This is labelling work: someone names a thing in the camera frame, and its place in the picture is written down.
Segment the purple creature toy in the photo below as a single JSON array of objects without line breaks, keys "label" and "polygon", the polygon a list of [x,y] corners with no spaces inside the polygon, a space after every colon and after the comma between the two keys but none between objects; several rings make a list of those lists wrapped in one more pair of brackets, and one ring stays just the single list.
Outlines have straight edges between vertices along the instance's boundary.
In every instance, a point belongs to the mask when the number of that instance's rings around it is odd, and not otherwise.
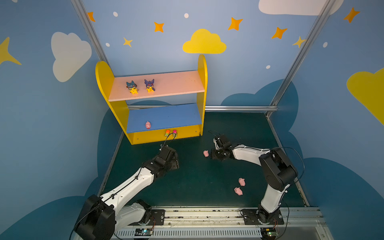
[{"label": "purple creature toy", "polygon": [[152,79],[151,81],[148,81],[145,79],[145,85],[148,93],[152,93],[156,91],[154,88],[154,83],[155,83],[155,79]]}]

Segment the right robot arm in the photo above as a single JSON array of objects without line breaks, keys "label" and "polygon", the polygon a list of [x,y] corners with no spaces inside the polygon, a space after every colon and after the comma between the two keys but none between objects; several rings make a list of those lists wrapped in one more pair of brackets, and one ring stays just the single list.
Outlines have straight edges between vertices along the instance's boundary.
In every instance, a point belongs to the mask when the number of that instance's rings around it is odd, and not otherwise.
[{"label": "right robot arm", "polygon": [[281,201],[298,177],[298,171],[291,160],[281,148],[234,147],[225,135],[214,137],[213,142],[215,148],[212,149],[212,159],[222,161],[232,158],[261,166],[268,185],[258,206],[257,217],[261,224],[269,224],[279,215]]}]

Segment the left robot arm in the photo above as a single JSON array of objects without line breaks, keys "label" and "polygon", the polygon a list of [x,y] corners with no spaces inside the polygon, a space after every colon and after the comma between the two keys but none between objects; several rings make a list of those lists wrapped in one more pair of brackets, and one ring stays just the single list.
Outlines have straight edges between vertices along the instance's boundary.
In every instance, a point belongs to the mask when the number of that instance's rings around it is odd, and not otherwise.
[{"label": "left robot arm", "polygon": [[115,232],[132,223],[147,223],[152,210],[150,205],[144,201],[136,201],[128,207],[126,204],[158,178],[178,168],[176,150],[163,146],[125,182],[100,197],[88,197],[72,232],[83,240],[109,240]]}]

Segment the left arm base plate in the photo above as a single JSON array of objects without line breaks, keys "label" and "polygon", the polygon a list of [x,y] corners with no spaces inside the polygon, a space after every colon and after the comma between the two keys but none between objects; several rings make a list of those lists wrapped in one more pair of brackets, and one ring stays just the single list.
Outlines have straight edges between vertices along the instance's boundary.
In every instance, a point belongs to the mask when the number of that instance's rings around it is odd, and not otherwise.
[{"label": "left arm base plate", "polygon": [[143,218],[140,221],[141,225],[149,226],[163,226],[165,221],[165,210],[155,209],[155,210],[146,210]]}]

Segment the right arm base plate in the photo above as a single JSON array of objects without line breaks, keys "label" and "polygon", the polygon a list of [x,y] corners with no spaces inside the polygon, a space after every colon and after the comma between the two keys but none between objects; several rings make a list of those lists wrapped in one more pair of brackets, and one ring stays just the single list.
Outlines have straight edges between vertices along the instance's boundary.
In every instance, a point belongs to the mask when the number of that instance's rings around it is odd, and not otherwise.
[{"label": "right arm base plate", "polygon": [[245,225],[283,225],[285,223],[279,209],[273,213],[268,213],[264,209],[242,209],[240,213]]}]

